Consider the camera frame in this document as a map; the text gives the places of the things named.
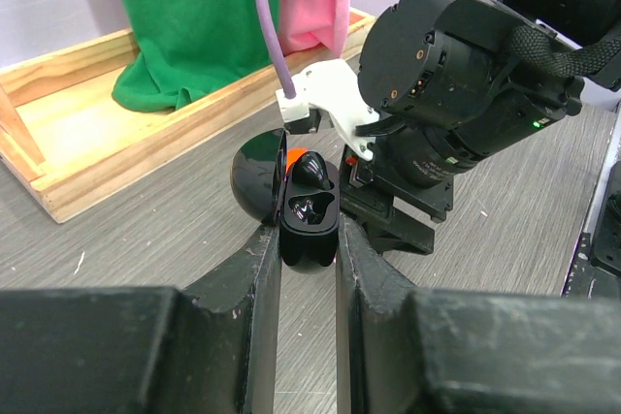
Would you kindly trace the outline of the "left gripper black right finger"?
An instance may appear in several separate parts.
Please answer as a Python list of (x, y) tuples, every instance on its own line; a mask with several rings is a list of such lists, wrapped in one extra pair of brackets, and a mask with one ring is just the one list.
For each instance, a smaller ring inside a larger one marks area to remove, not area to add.
[(620, 305), (421, 288), (345, 219), (336, 258), (342, 413), (616, 413)]

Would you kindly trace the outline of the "black earbud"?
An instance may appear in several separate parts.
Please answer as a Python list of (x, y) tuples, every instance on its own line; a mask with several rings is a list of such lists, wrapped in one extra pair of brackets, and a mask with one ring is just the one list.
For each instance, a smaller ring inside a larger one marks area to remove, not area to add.
[(330, 191), (333, 188), (326, 162), (316, 151), (305, 152), (293, 164), (291, 179), (294, 183), (322, 191)]

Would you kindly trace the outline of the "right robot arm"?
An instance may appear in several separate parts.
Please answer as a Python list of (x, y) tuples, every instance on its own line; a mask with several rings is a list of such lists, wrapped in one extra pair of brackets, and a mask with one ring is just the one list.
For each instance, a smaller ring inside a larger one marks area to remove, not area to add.
[(379, 113), (341, 162), (341, 208), (377, 252), (430, 254), (453, 181), (620, 87), (620, 0), (400, 0), (371, 29), (358, 89)]

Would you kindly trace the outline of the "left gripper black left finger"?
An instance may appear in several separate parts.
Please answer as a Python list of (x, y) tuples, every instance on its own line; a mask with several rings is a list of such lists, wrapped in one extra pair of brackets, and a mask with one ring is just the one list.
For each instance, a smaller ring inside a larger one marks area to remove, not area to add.
[(281, 263), (259, 227), (184, 289), (1, 295), (5, 413), (269, 413)]

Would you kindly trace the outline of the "black earbud case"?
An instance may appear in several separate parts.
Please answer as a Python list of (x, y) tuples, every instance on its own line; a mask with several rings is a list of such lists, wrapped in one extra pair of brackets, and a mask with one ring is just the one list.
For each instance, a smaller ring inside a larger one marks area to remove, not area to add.
[(324, 159), (330, 191), (294, 183), (291, 170), (285, 173), (288, 149), (282, 128), (251, 138), (233, 157), (230, 185), (246, 214), (278, 230), (283, 263), (299, 273), (317, 273), (333, 264), (339, 245), (339, 170)]

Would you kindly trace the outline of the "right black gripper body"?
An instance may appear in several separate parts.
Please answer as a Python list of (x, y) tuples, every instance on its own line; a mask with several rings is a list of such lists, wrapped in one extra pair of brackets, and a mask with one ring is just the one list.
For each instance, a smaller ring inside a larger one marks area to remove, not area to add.
[(421, 188), (406, 181), (385, 163), (372, 164), (348, 146), (340, 162), (341, 210), (354, 218), (373, 249), (381, 254), (402, 251), (430, 255), (435, 230), (395, 206), (397, 200), (418, 209), (436, 223), (453, 209), (454, 179)]

